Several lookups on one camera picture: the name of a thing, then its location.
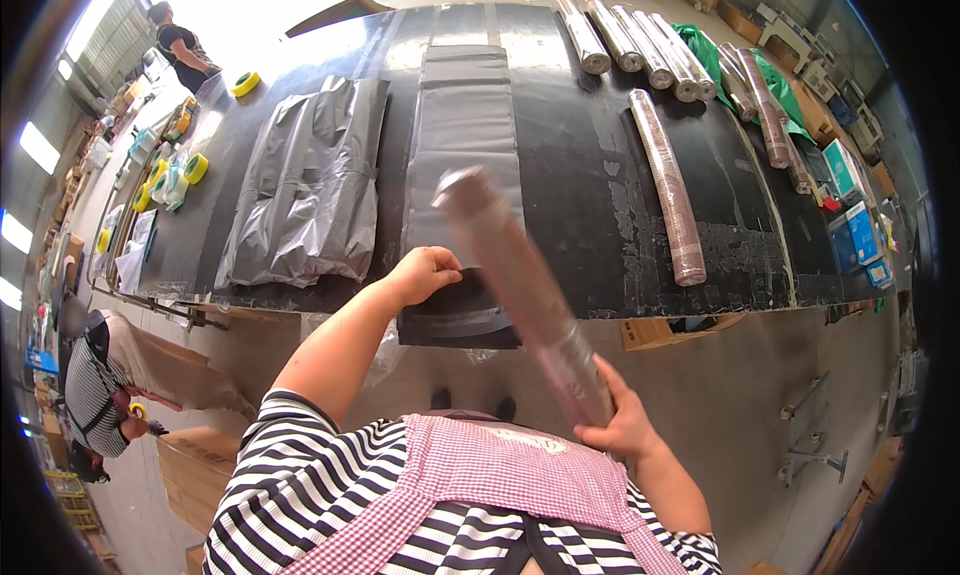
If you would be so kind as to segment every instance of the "window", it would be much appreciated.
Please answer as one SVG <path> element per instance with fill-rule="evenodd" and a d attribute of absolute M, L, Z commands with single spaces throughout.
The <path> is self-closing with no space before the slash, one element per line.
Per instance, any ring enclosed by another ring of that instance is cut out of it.
<path fill-rule="evenodd" d="M 19 311 L 22 307 L 20 297 L 20 290 L 14 287 L 10 281 L 0 277 L 0 301 L 14 310 Z"/>
<path fill-rule="evenodd" d="M 64 81 L 69 80 L 70 76 L 73 75 L 73 68 L 66 60 L 61 60 L 59 64 L 56 65 L 56 69 L 60 71 L 60 76 L 63 77 Z"/>
<path fill-rule="evenodd" d="M 60 153 L 50 145 L 47 138 L 43 137 L 33 123 L 27 123 L 27 126 L 23 127 L 20 146 L 27 150 L 30 158 L 35 160 L 44 171 L 48 174 L 54 173 L 57 160 L 60 160 Z"/>
<path fill-rule="evenodd" d="M 80 60 L 80 54 L 84 53 L 90 38 L 93 37 L 93 31 L 97 30 L 107 11 L 114 5 L 114 0 L 93 0 L 86 7 L 86 12 L 79 17 L 77 28 L 73 29 L 73 35 L 66 44 L 66 54 L 70 59 L 76 62 Z"/>
<path fill-rule="evenodd" d="M 6 210 L 0 210 L 0 216 L 3 219 L 3 223 L 0 224 L 0 235 L 3 235 L 3 239 L 13 244 L 13 247 L 24 254 L 29 254 L 30 243 L 34 240 L 34 234 Z"/>

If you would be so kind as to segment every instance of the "floor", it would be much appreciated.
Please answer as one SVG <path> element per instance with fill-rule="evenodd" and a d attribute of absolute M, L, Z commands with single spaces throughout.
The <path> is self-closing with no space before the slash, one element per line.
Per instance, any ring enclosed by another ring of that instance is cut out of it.
<path fill-rule="evenodd" d="M 181 22 L 203 38 L 210 55 L 238 56 L 223 31 L 236 30 L 256 18 L 253 39 L 277 41 L 282 31 L 340 0 L 230 0 L 213 23 L 198 6 L 209 0 L 170 0 Z M 554 0 L 375 0 L 397 8 L 463 2 L 526 2 L 553 5 Z M 715 15 L 695 11 L 683 0 L 606 0 L 660 12 L 671 22 L 693 23 L 716 41 L 746 45 Z M 161 103 L 181 98 L 177 89 Z M 148 122 L 150 115 L 141 116 Z M 121 139 L 114 149 L 122 155 Z M 73 231 L 94 239 L 97 219 L 118 168 L 112 160 L 100 180 L 92 182 L 71 217 Z M 159 314 L 118 302 L 84 285 L 92 306 L 118 310 L 133 324 L 197 350 L 210 364 L 230 374 L 252 401 L 269 389 L 301 340 L 298 317 L 259 322 L 220 317 L 224 332 L 213 327 L 186 330 Z M 701 486 L 728 573 L 739 573 L 756 560 L 791 574 L 806 573 L 831 526 L 844 513 L 876 444 L 880 395 L 889 385 L 897 348 L 896 306 L 888 302 L 878 314 L 861 313 L 825 325 L 822 310 L 750 315 L 717 335 L 652 350 L 625 352 L 619 327 L 612 321 L 583 324 L 594 348 L 606 356 L 637 390 L 654 425 Z M 517 402 L 516 420 L 544 431 L 570 435 L 552 397 L 526 353 L 501 351 L 486 360 L 463 350 L 412 347 L 404 351 L 379 385 L 361 392 L 344 423 L 355 427 L 378 417 L 423 410 L 430 391 L 452 390 L 457 408 L 489 411 L 505 394 Z M 849 450 L 846 479 L 836 471 L 811 465 L 787 488 L 776 473 L 783 464 L 787 424 L 780 408 L 797 403 L 811 380 L 830 371 L 829 435 L 824 450 Z M 209 424 L 239 435 L 244 421 L 222 411 L 174 413 L 148 404 L 151 418 L 175 430 Z M 108 460 L 112 481 L 91 485 L 110 544 L 127 575 L 178 573 L 186 568 L 184 549 L 204 536 L 180 521 L 166 504 L 157 467 L 156 442 L 135 442 L 117 460 Z"/>

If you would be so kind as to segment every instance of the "black table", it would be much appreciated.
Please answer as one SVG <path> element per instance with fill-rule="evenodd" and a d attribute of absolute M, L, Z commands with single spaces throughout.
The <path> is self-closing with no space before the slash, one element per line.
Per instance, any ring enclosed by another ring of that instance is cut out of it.
<path fill-rule="evenodd" d="M 418 77 L 430 44 L 506 49 L 527 228 L 580 318 L 673 317 L 829 305 L 894 293 L 864 272 L 840 273 L 828 218 L 766 166 L 760 128 L 719 101 L 683 104 L 654 91 L 698 221 L 707 280 L 673 281 L 663 213 L 627 106 L 642 73 L 583 73 L 559 18 L 529 5 L 430 6 L 319 29 L 281 44 L 264 81 L 240 99 L 220 77 L 198 93 L 192 151 L 210 160 L 175 213 L 160 212 L 138 294 L 296 312 L 334 312 L 401 257 L 404 184 Z M 328 75 L 390 81 L 378 160 L 376 246 L 363 284 L 330 275 L 300 290 L 268 284 L 214 290 L 247 162 L 274 107 L 318 91 Z M 810 169 L 819 150 L 800 143 Z M 903 224 L 897 223 L 903 232 Z M 900 237 L 906 246 L 905 237 Z M 898 283 L 908 284 L 898 265 Z"/>

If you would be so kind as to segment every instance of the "striped shirt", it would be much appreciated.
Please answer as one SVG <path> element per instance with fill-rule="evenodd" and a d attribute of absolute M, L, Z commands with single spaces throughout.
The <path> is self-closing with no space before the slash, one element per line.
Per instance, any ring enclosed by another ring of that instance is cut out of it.
<path fill-rule="evenodd" d="M 206 539 L 203 571 L 279 572 L 393 489 L 406 458 L 403 421 L 380 419 L 341 434 L 305 398 L 272 389 L 240 444 L 236 470 Z M 666 531 L 632 483 L 627 503 L 690 573 L 720 573 L 712 535 Z M 511 548 L 518 544 L 530 546 L 535 557 L 540 548 L 549 554 L 546 562 L 562 563 L 570 573 L 643 573 L 618 533 L 461 502 L 438 502 L 380 573 L 512 570 L 520 553 Z M 555 572 L 540 557 L 536 561 L 545 572 Z"/>
<path fill-rule="evenodd" d="M 70 364 L 66 369 L 63 396 L 69 409 L 67 417 L 70 418 L 73 437 L 84 447 L 108 458 L 116 458 L 130 443 L 120 433 L 120 423 L 127 416 L 111 396 L 119 389 L 117 382 L 125 382 L 126 378 L 114 360 L 107 358 L 106 362 L 107 366 L 103 366 L 97 360 L 86 339 L 79 338 L 75 341 Z M 110 401 L 111 406 L 100 422 L 88 431 L 86 436 L 81 434 L 81 428 L 100 413 L 107 401 Z"/>

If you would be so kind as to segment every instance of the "pink checkered apron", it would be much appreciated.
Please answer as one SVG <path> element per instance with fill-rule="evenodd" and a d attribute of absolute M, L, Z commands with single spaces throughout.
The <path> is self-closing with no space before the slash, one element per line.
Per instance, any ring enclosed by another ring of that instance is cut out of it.
<path fill-rule="evenodd" d="M 410 414 L 396 487 L 283 575 L 376 573 L 440 501 L 490 504 L 615 531 L 649 575 L 686 575 L 627 506 L 622 464 L 562 437 L 508 423 Z"/>

